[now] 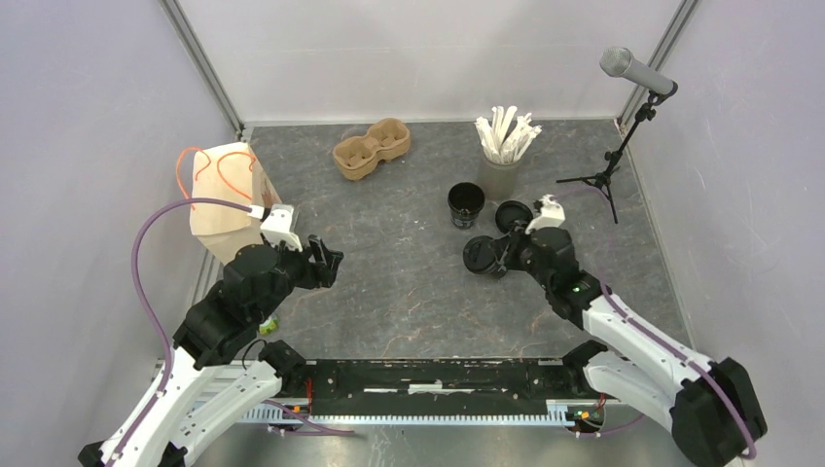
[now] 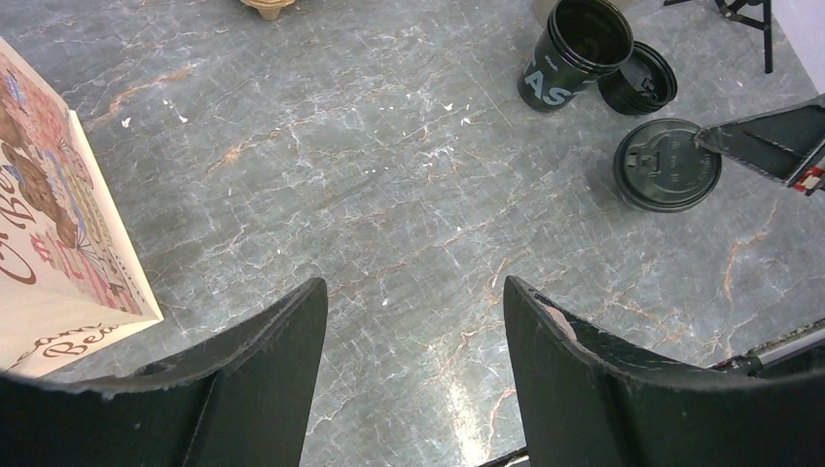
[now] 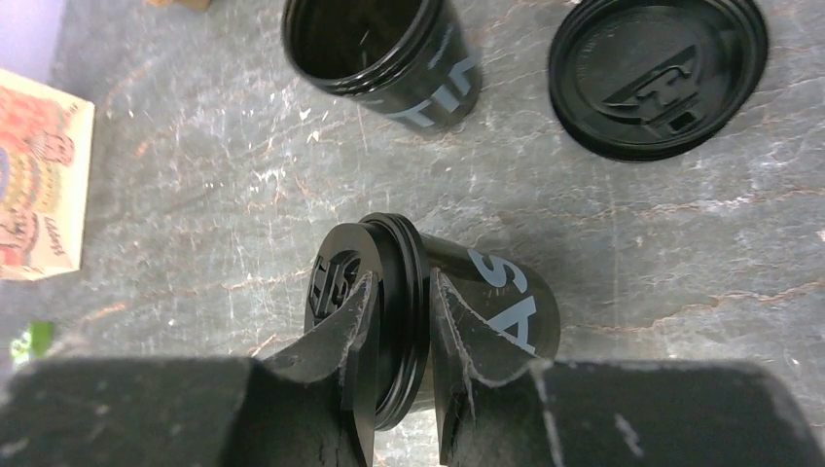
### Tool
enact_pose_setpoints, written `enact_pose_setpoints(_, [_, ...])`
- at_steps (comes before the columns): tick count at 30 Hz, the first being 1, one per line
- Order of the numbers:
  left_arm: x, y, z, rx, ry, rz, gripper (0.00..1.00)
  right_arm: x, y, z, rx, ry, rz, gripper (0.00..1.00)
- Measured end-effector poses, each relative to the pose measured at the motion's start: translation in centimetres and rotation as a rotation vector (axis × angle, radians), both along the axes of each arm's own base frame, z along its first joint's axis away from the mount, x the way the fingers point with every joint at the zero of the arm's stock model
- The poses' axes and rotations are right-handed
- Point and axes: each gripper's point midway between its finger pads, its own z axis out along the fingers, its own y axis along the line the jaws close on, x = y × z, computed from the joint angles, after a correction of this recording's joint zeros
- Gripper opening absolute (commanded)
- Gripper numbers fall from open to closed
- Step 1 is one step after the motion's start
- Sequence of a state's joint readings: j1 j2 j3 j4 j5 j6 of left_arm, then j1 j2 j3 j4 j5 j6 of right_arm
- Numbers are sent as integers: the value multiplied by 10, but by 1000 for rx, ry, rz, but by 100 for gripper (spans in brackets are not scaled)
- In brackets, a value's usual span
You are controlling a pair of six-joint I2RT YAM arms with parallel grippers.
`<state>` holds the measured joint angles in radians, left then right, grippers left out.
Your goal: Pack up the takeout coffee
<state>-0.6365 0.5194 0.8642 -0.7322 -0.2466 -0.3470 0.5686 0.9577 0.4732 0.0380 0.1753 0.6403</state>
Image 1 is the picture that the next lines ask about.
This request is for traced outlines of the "black plastic cup lid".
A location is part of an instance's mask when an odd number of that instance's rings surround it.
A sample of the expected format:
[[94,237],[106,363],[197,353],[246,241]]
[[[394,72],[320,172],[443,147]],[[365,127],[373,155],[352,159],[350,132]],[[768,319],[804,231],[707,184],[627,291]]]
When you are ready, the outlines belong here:
[[465,244],[462,259],[468,271],[481,274],[481,269],[491,260],[489,251],[491,244],[494,244],[494,239],[488,235],[473,237]]

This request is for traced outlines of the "black coffee cup white lettering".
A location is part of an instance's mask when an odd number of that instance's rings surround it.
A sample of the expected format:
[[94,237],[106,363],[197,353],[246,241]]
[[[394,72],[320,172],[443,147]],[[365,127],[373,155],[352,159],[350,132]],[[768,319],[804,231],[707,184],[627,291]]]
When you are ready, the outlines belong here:
[[484,204],[484,191],[474,183],[461,182],[448,191],[450,219],[460,230],[467,230],[475,225]]

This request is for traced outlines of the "cardboard two-cup carrier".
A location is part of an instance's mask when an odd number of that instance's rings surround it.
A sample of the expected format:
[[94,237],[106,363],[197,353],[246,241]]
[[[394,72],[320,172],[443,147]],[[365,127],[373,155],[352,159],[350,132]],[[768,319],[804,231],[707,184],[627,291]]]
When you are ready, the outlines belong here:
[[343,177],[358,181],[372,173],[380,162],[390,162],[405,155],[412,137],[406,124],[385,118],[371,125],[362,136],[352,136],[332,151],[333,161]]

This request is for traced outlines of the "brown paper bag orange handles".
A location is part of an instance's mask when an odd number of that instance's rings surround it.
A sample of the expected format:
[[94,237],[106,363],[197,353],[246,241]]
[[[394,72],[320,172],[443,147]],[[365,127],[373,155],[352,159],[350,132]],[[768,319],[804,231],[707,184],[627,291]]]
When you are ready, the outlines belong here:
[[[241,206],[270,208],[282,199],[251,146],[234,142],[183,150],[175,178],[184,198],[213,198]],[[250,244],[261,244],[259,220],[245,211],[212,203],[190,206],[191,233],[221,263]]]

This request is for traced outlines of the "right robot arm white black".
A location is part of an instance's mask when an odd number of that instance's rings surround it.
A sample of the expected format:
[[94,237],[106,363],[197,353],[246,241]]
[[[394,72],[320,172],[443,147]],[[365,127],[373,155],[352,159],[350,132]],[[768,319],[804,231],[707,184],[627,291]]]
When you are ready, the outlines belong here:
[[580,267],[568,231],[480,236],[465,246],[464,263],[493,277],[528,274],[556,315],[591,335],[589,354],[561,372],[569,394],[595,390],[631,406],[665,429],[696,466],[755,459],[768,426],[746,368],[731,357],[716,361],[642,318]]

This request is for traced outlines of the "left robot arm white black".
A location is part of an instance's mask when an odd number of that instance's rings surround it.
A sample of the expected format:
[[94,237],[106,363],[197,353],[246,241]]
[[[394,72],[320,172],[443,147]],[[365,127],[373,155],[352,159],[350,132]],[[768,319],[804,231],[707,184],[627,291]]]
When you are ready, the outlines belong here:
[[107,440],[86,445],[84,466],[191,466],[250,409],[305,386],[305,359],[284,341],[268,344],[230,386],[193,407],[205,387],[258,335],[258,328],[297,288],[330,288],[344,258],[315,235],[304,251],[251,244],[187,312],[173,335],[172,362],[139,406]]

